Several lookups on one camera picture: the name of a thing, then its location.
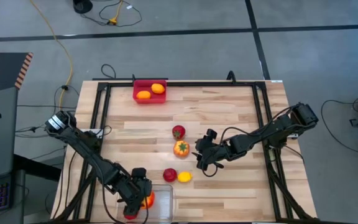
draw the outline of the orange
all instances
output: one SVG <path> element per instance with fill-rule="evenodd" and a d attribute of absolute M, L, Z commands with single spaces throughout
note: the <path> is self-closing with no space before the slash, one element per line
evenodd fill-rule
<path fill-rule="evenodd" d="M 162 93 L 165 92 L 165 88 L 164 88 L 164 86 L 161 85 L 161 84 L 154 83 L 154 84 L 152 85 L 152 91 L 153 91 L 153 93 L 155 93 L 155 94 L 162 94 Z"/>
<path fill-rule="evenodd" d="M 150 99 L 152 94 L 149 91 L 140 91 L 136 94 L 136 98 L 138 99 Z"/>

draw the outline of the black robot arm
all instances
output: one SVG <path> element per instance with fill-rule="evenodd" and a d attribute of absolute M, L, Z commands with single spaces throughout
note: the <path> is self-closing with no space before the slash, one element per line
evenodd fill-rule
<path fill-rule="evenodd" d="M 309 105 L 298 103 L 287 108 L 287 112 L 278 116 L 265 126 L 248 134 L 238 134 L 228 139 L 222 139 L 219 144 L 213 143 L 216 132 L 208 129 L 202 139 L 196 141 L 197 168 L 207 170 L 208 165 L 214 164 L 218 168 L 223 165 L 217 163 L 223 159 L 233 161 L 247 154 L 258 142 L 266 140 L 270 146 L 281 148 L 291 134 L 301 135 L 304 131 L 316 126 L 318 118 Z"/>
<path fill-rule="evenodd" d="M 129 174 L 121 165 L 103 159 L 95 153 L 101 141 L 91 131 L 83 132 L 76 127 L 75 117 L 59 111 L 46 123 L 46 131 L 51 137 L 69 144 L 84 160 L 94 168 L 97 178 L 111 193 L 119 193 L 123 202 L 125 216 L 136 216 L 143 199 L 150 196 L 152 182 L 146 178 L 144 168 L 135 168 Z"/>

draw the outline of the wooden tabletop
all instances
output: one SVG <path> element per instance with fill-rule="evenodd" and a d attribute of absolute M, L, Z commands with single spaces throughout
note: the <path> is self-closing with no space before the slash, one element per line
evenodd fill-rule
<path fill-rule="evenodd" d="M 89 128 L 98 82 L 83 83 L 76 118 L 79 128 Z M 282 82 L 266 82 L 272 114 L 275 115 L 288 106 Z M 263 103 L 262 92 L 259 93 Z M 104 96 L 101 98 L 99 119 Z M 266 123 L 264 106 L 261 105 Z M 238 160 L 222 161 L 224 169 L 208 178 L 196 168 L 196 157 L 189 155 L 179 159 L 173 154 L 175 140 L 171 130 L 175 125 L 186 128 L 185 141 L 195 152 L 195 141 L 202 138 L 208 128 L 218 136 L 228 126 L 235 126 L 251 132 L 258 129 L 254 98 L 251 87 L 168 87 L 167 101 L 162 105 L 138 105 L 132 99 L 132 87 L 112 88 L 106 125 L 112 127 L 104 137 L 101 155 L 120 163 L 129 172 L 134 167 L 145 167 L 147 177 L 153 184 L 166 184 L 163 170 L 174 168 L 177 171 L 190 171 L 193 179 L 189 183 L 172 184 L 173 221 L 193 222 L 246 222 L 274 221 L 272 199 L 265 168 L 262 145 L 256 144 L 253 150 Z M 225 136 L 238 134 L 230 130 Z M 296 140 L 288 140 L 288 145 L 298 152 Z M 76 155 L 71 165 L 70 186 L 68 186 L 68 166 L 74 150 L 67 149 L 63 182 L 60 181 L 52 216 L 57 209 L 60 187 L 63 197 L 58 214 L 64 209 L 66 189 L 68 201 L 78 189 L 83 160 Z M 316 216 L 308 179 L 302 160 L 293 152 L 282 149 L 282 161 L 289 191 L 298 203 L 311 216 Z M 282 216 L 285 216 L 282 195 L 277 189 Z M 80 217 L 85 215 L 87 192 L 83 197 Z M 107 205 L 113 216 L 117 216 L 117 194 L 106 191 Z M 92 222 L 110 222 L 103 208 L 101 185 L 97 183 Z"/>

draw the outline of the clear plastic container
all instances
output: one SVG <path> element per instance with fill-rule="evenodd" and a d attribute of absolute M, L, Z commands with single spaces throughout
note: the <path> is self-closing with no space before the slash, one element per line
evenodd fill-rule
<path fill-rule="evenodd" d="M 171 223 L 173 218 L 173 188 L 171 185 L 153 184 L 155 194 L 154 204 L 149 208 L 147 223 Z M 124 223 L 143 223 L 146 218 L 146 209 L 140 209 L 137 217 L 128 220 L 124 217 L 125 203 L 118 203 L 118 220 Z"/>

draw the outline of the yellow lemon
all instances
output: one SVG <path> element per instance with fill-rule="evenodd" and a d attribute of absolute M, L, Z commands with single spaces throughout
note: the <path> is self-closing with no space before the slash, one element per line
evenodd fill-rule
<path fill-rule="evenodd" d="M 154 84 L 152 85 L 152 91 L 153 91 L 153 93 L 155 93 L 155 94 L 162 94 L 162 93 L 165 92 L 165 88 L 164 88 L 164 86 L 161 85 L 161 84 L 154 83 Z"/>
<path fill-rule="evenodd" d="M 179 182 L 185 183 L 191 180 L 192 176 L 190 172 L 183 171 L 178 175 Z"/>
<path fill-rule="evenodd" d="M 152 94 L 149 91 L 140 91 L 136 94 L 136 98 L 138 99 L 150 99 Z"/>

